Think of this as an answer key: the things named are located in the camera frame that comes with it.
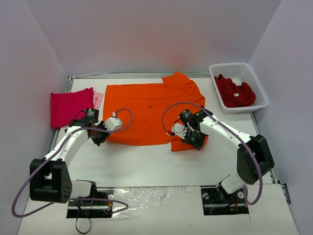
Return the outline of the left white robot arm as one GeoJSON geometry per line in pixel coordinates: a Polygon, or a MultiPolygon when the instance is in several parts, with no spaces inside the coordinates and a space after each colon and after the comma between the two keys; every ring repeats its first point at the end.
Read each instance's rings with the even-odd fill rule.
{"type": "Polygon", "coordinates": [[[98,191],[93,181],[70,178],[68,166],[79,148],[89,139],[96,145],[104,143],[112,131],[123,123],[116,114],[106,121],[98,120],[99,111],[85,109],[81,119],[74,118],[61,141],[43,159],[34,159],[30,164],[29,194],[33,201],[66,203],[81,198],[88,205],[98,200],[98,191]]]}

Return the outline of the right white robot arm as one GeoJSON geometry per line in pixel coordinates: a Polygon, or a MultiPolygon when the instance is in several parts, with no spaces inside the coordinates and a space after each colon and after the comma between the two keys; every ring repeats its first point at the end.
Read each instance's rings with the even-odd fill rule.
{"type": "Polygon", "coordinates": [[[212,137],[236,154],[235,172],[217,186],[217,197],[222,202],[230,201],[235,191],[244,186],[259,182],[275,166],[267,140],[260,134],[252,136],[243,133],[203,110],[194,114],[184,110],[179,115],[179,121],[181,123],[175,123],[171,131],[182,143],[200,150],[205,138],[212,137]]]}

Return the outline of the orange t shirt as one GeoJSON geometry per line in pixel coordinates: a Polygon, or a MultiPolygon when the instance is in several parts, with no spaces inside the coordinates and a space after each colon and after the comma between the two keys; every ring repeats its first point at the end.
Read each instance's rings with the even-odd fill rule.
{"type": "Polygon", "coordinates": [[[162,78],[162,83],[108,85],[104,98],[103,119],[114,111],[130,126],[113,133],[108,141],[126,145],[171,144],[174,152],[191,150],[178,136],[166,134],[179,114],[188,109],[192,113],[205,105],[205,97],[196,83],[186,75],[175,72],[162,78]]]}

